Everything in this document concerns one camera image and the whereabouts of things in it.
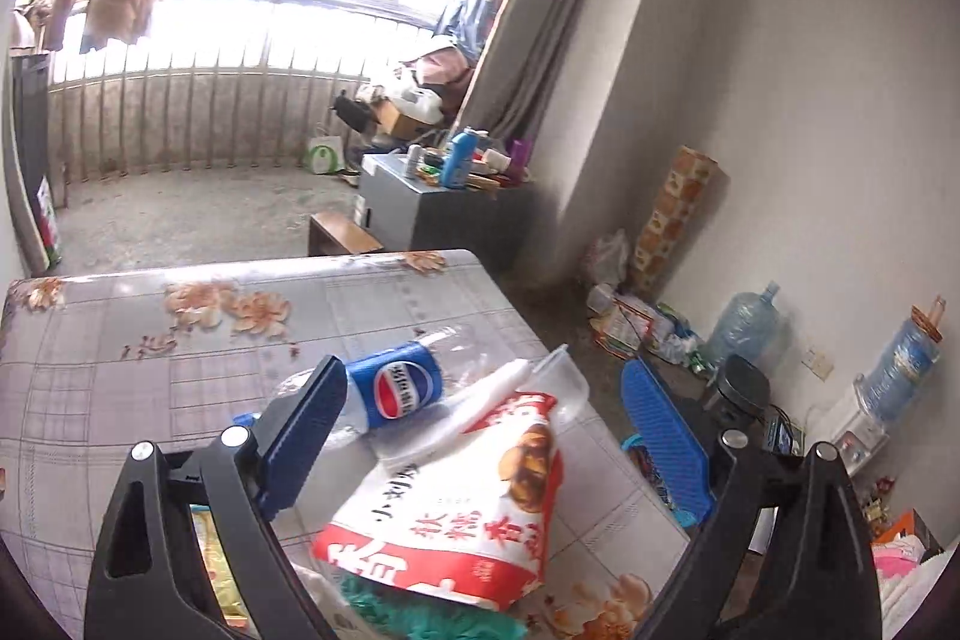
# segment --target metal bolt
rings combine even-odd
[[[146,461],[154,454],[154,444],[152,442],[137,442],[136,445],[131,448],[130,455],[133,456],[133,461]]]
[[[250,436],[246,426],[232,426],[229,429],[224,429],[224,432],[220,435],[220,442],[223,442],[227,448],[238,448],[247,441],[247,437]]]
[[[834,458],[839,456],[839,453],[837,453],[837,448],[834,448],[829,442],[818,442],[817,456],[822,458],[824,461],[833,461]]]
[[[740,429],[727,429],[726,432],[723,432],[723,437],[720,437],[723,440],[723,444],[728,448],[746,448],[749,440],[747,435],[743,434]]]

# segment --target blue bottle label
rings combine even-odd
[[[352,362],[347,373],[363,397],[371,429],[433,404],[443,393],[440,367],[419,342]]]

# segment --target snack bag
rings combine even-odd
[[[315,557],[364,578],[490,610],[542,583],[563,480],[548,414],[515,393],[422,464],[378,465],[314,540]]]

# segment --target wooden bench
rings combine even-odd
[[[314,256],[362,256],[383,250],[374,237],[345,215],[323,212],[310,215],[310,233],[307,238],[307,255]]]

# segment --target wall outlet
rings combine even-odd
[[[803,359],[800,359],[800,363],[821,380],[827,380],[830,372],[833,371],[833,362],[829,360],[827,354],[822,353],[813,345],[810,345],[803,353]]]

